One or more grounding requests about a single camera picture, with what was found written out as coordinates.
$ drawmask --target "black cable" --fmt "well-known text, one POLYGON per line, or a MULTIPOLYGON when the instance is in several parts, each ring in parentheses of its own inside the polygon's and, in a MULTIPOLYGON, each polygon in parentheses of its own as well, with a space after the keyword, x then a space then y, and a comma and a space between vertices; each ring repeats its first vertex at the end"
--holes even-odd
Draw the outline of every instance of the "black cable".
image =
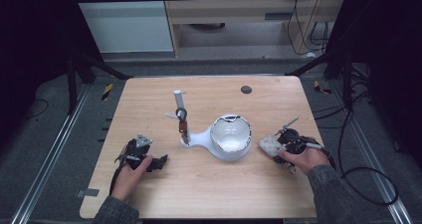
POLYGON ((121 172, 121 169, 124 166, 127 165, 127 162, 125 162, 125 156, 124 156, 124 154, 121 154, 117 159, 120 160, 120 163, 118 165, 118 168, 114 171, 114 175, 112 176, 111 184, 109 185, 109 194, 108 195, 111 195, 112 194, 112 191, 114 190, 115 182, 117 181, 117 178, 118 178, 118 175, 121 172))
POLYGON ((338 128, 342 128, 342 126, 332 126, 332 127, 328 127, 328 126, 317 126, 317 128, 322 128, 322 129, 338 129, 338 128))
POLYGON ((347 126, 347 120, 349 119, 350 115, 352 114, 352 111, 349 111, 346 115, 346 118, 344 120, 344 124, 341 128, 341 133, 340 133, 340 137, 339 137, 339 141, 338 141, 338 149, 337 149, 337 158, 338 158, 338 167, 339 167, 339 171, 341 173, 341 179, 344 179, 344 181, 347 182, 347 184, 350 186, 351 189, 353 189, 353 191, 355 191, 359 196, 361 196, 363 199, 365 199, 366 201, 375 204, 375 205, 379 205, 379 206, 388 206, 393 204, 394 202, 397 201, 398 199, 398 188, 397 186, 394 184, 394 182, 391 180, 391 178, 389 178, 385 173, 376 170, 374 168, 371 167, 366 167, 366 166, 357 166, 357 167, 353 167, 352 169, 348 170, 347 172, 344 172, 343 166, 342 166, 342 162, 341 162, 341 143, 342 143, 342 138, 344 136, 344 130, 345 127, 347 126), (375 201, 373 199, 370 199, 369 197, 365 196, 362 192, 360 192, 359 190, 357 190, 357 188, 355 186, 353 186, 350 181, 347 178, 347 175, 353 171, 356 170, 369 170, 369 171, 374 171, 380 175, 382 175, 385 179, 387 179, 391 185, 394 187, 394 197, 392 198, 391 201, 388 202, 379 202, 379 201, 375 201))
POLYGON ((47 110, 47 108, 49 107, 49 102, 47 102, 47 101, 46 101, 46 100, 44 100, 44 99, 35 99, 35 101, 36 101, 36 102, 44 102, 44 103, 46 104, 46 106, 43 108, 43 110, 42 110, 42 111, 40 111, 40 112, 38 112, 38 113, 36 113, 36 114, 30 115, 30 116, 24 116, 24 118, 33 118, 33 117, 36 117, 36 116, 40 115, 41 113, 43 113, 44 111, 46 111, 46 110, 47 110))
POLYGON ((351 118, 349 118, 348 120, 346 119, 346 120, 345 120, 345 122, 343 123, 343 125, 341 125, 341 126, 333 126, 333 127, 318 126, 318 127, 320 127, 320 128, 332 128, 332 129, 337 129, 337 128, 343 128, 343 127, 344 127, 344 124, 345 124, 345 125, 348 125, 350 122, 351 122, 351 118))
POLYGON ((357 87, 359 85, 363 85, 363 86, 367 87, 368 83, 367 82, 356 82, 351 86, 351 88, 353 89, 354 87, 357 87))
POLYGON ((373 0, 369 0, 364 7, 358 12, 358 14, 355 16, 355 18, 348 23, 348 26, 345 28, 345 31, 340 34, 339 38, 334 41, 335 44, 333 44, 331 47, 332 49, 328 50, 327 53, 324 54, 324 56, 319 56, 317 58, 315 58, 313 61, 310 61, 309 63, 307 63, 306 65, 290 72, 290 73, 286 73, 287 76, 300 76, 301 74, 305 73, 306 71, 314 68, 315 66, 321 64, 322 62, 326 62, 328 58, 330 58, 332 55, 336 54, 338 51, 342 51, 343 47, 344 47, 344 40, 347 38, 347 35, 350 33, 350 31, 352 31, 352 29, 354 29, 354 27, 356 26, 357 22, 359 21, 359 19, 361 19, 361 17, 364 15, 364 12, 366 11, 366 9, 371 5, 371 3, 373 2, 373 0))
POLYGON ((316 46, 321 46, 323 45, 323 43, 326 43, 328 41, 328 38, 327 38, 328 22, 325 22, 325 28, 324 28, 324 33, 322 35, 322 38, 314 38, 314 32, 316 31, 316 28, 317 28, 317 22, 314 22, 313 28, 311 29, 310 41, 312 44, 316 46))
MULTIPOLYGON (((361 93, 361 94, 360 94, 360 95, 358 95, 357 97, 353 98, 353 99, 352 99, 352 102, 353 102, 353 103, 355 103, 357 100, 359 100, 359 99, 363 98, 363 97, 364 97, 365 95, 367 95, 367 94, 368 94, 368 92, 363 92, 363 93, 361 93)), ((316 118, 315 118, 315 120, 318 120, 318 119, 323 119, 323 118, 326 118, 326 117, 330 117, 330 116, 335 115, 336 113, 341 112, 342 110, 344 110, 344 109, 345 109, 345 106, 337 106, 337 107, 340 107, 340 109, 338 109, 338 110, 336 110, 336 111, 334 111, 334 112, 328 113, 328 114, 326 114, 326 115, 323 115, 323 116, 320 116, 320 117, 316 117, 316 118)))
POLYGON ((305 47, 306 47, 307 49, 309 49, 309 50, 308 50, 307 52, 305 52, 305 53, 299 53, 299 52, 297 52, 297 51, 295 50, 295 46, 293 46, 293 51, 296 53, 296 55, 305 55, 305 54, 307 54, 308 52, 314 52, 314 51, 317 51, 317 49, 312 49, 312 48, 308 47, 308 45, 307 45, 307 43, 306 43, 306 41, 305 41, 304 32, 302 31, 301 23, 300 23, 300 21, 299 21, 299 16, 298 16, 298 9, 297 9, 297 6, 298 6, 298 0, 295 0, 295 6, 294 6, 293 11, 292 11, 292 16, 290 17, 289 22, 288 22, 288 37, 289 37, 290 42, 291 42, 291 44, 292 44, 292 46, 293 46, 293 40, 292 40, 292 37, 291 37, 291 35, 290 35, 290 24, 291 24, 291 21, 292 21, 292 18, 293 18, 293 16, 294 16, 294 14, 295 14, 295 15, 296 15, 297 22, 298 22, 299 31, 301 32, 302 42, 304 43, 305 47))
POLYGON ((313 111, 313 112, 325 112, 325 111, 332 110, 332 109, 339 108, 339 107, 344 107, 344 105, 339 105, 339 106, 335 106, 335 107, 325 108, 325 109, 318 110, 318 111, 313 111))
POLYGON ((320 48, 320 49, 322 49, 322 52, 321 52, 322 54, 325 53, 325 49, 328 46, 328 41, 329 41, 329 39, 328 39, 328 22, 325 22, 325 27, 323 29, 322 45, 321 45, 321 48, 320 48))

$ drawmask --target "metal tool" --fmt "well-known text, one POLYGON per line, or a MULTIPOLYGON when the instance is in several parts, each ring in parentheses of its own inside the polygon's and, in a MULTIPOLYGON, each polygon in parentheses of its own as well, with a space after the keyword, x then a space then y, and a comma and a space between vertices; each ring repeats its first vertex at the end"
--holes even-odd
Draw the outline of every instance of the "metal tool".
POLYGON ((179 132, 182 135, 184 143, 189 145, 189 137, 187 136, 187 111, 185 108, 178 108, 176 110, 176 115, 179 118, 179 132))
POLYGON ((277 134, 283 134, 290 125, 292 125, 294 122, 296 122, 299 119, 298 116, 296 116, 292 121, 288 122, 288 124, 284 125, 281 129, 279 129, 277 132, 274 133, 274 135, 277 134))
MULTIPOLYGON (((114 175, 111 180, 109 195, 111 195, 112 190, 114 189, 115 182, 117 177, 121 172, 121 169, 128 164, 132 170, 137 169, 143 160, 147 157, 152 140, 143 136, 141 133, 137 135, 137 138, 131 139, 123 153, 121 153, 114 162, 119 161, 118 168, 115 170, 114 175)), ((164 163, 167 161, 168 155, 164 155, 160 158, 152 158, 151 163, 146 168, 147 172, 152 170, 162 169, 164 163)))

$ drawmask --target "aluminum rail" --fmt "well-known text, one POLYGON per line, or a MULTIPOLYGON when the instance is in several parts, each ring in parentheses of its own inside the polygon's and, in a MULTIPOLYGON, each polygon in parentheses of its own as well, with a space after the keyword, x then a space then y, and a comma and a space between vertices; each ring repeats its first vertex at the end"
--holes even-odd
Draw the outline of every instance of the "aluminum rail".
POLYGON ((40 168, 40 171, 37 174, 37 177, 32 183, 18 210, 13 215, 11 223, 23 224, 28 222, 31 213, 34 210, 34 207, 37 204, 37 201, 40 198, 41 193, 43 192, 44 187, 47 184, 50 174, 59 159, 63 147, 65 146, 65 143, 69 137, 69 134, 71 133, 71 130, 74 127, 76 120, 78 119, 82 107, 84 106, 90 87, 91 86, 89 85, 83 86, 83 89, 81 90, 81 93, 78 98, 79 102, 75 108, 75 111, 67 116, 62 128, 59 131, 59 134, 56 137, 55 142, 53 143, 49 153, 47 154, 46 159, 44 160, 43 165, 40 168))
MULTIPOLYGON (((339 87, 339 84, 337 84, 334 81, 328 81, 330 86, 333 88, 333 93, 337 97, 338 101, 343 104, 342 98, 341 98, 341 88, 339 87)), ((369 167, 372 167, 374 169, 377 169, 383 173, 385 173, 384 168, 382 167, 382 164, 378 160, 378 158, 375 155, 375 152, 372 150, 371 145, 369 141, 366 139, 365 134, 359 124, 359 122, 356 120, 355 117, 351 118, 350 127, 357 138, 357 146, 360 149, 360 152, 363 155, 363 158, 365 159, 366 164, 369 167)), ((384 201, 390 201, 394 197, 394 188, 391 185, 391 183, 386 180, 385 178, 382 178, 378 174, 373 174, 373 179, 378 187, 379 192, 381 193, 384 201)), ((394 221, 398 224, 411 224, 413 223, 412 219, 409 216, 409 213, 407 212, 406 207, 404 206, 403 202, 401 201, 400 197, 398 197, 397 201, 395 201, 393 204, 388 206, 388 209, 391 213, 392 218, 394 221)))

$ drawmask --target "floor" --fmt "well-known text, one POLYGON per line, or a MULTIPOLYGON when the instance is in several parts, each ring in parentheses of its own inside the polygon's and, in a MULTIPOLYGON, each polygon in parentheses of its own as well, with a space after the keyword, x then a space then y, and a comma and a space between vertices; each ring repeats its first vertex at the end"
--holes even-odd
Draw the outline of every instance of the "floor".
MULTIPOLYGON (((323 52, 321 45, 313 44, 322 37, 323 28, 324 25, 318 24, 313 35, 315 39, 308 41, 315 49, 298 55, 290 46, 281 23, 226 24, 222 29, 184 26, 177 57, 149 56, 142 61, 109 61, 108 64, 140 77, 282 75, 323 52)), ((341 78, 326 81, 323 69, 324 64, 311 69, 301 76, 301 81, 324 143, 333 152, 342 143, 341 157, 346 167, 365 164, 387 172, 400 193, 399 200, 389 207, 374 205, 357 197, 365 213, 372 223, 422 223, 419 211, 422 209, 419 193, 422 172, 410 155, 394 150, 388 130, 376 108, 369 103, 370 96, 362 96, 355 102, 353 119, 348 123, 342 142, 339 141, 339 127, 344 122, 345 112, 339 110, 329 118, 318 118, 338 110, 342 104, 341 78), (314 87, 316 80, 322 89, 330 90, 332 94, 317 92, 314 87)), ((98 69, 95 72, 98 78, 93 85, 86 86, 78 81, 79 92, 87 95, 80 97, 85 105, 71 122, 70 133, 61 133, 69 118, 67 96, 63 96, 67 93, 66 77, 47 82, 37 90, 37 99, 11 140, 13 148, 7 155, 0 154, 0 223, 9 223, 17 213, 25 213, 19 212, 21 207, 27 208, 29 223, 89 223, 79 216, 82 198, 78 193, 88 187, 124 87, 124 81, 98 69), (113 90, 104 102, 101 96, 105 86, 111 83, 113 90), (63 146, 54 148, 58 137, 63 140, 63 146), (43 164, 51 152, 58 155, 51 166, 46 167, 43 164), (40 181, 38 186, 33 186, 34 180, 40 181), (26 197, 34 202, 26 202, 26 197)), ((355 96, 365 91, 365 86, 356 86, 355 96)), ((373 173, 354 173, 350 179, 366 196, 376 200, 385 201, 394 195, 389 182, 373 173)), ((281 223, 281 220, 267 221, 281 223)), ((315 223, 314 219, 285 221, 315 223)))

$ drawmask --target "person's right hand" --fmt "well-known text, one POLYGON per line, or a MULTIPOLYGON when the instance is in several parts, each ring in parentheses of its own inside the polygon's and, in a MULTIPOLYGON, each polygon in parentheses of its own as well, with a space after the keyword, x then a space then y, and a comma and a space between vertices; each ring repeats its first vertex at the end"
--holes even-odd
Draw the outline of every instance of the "person's right hand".
MULTIPOLYGON (((125 151, 126 146, 124 146, 120 154, 124 154, 125 151)), ((127 202, 129 196, 136 188, 137 183, 140 181, 142 175, 146 172, 146 168, 149 166, 151 161, 152 156, 149 155, 135 170, 132 170, 131 167, 126 163, 124 167, 121 168, 121 171, 115 180, 114 189, 112 190, 111 196, 122 202, 127 202)))
POLYGON ((326 155, 316 148, 307 147, 300 154, 279 151, 279 156, 285 161, 294 163, 305 175, 316 166, 329 165, 326 155))

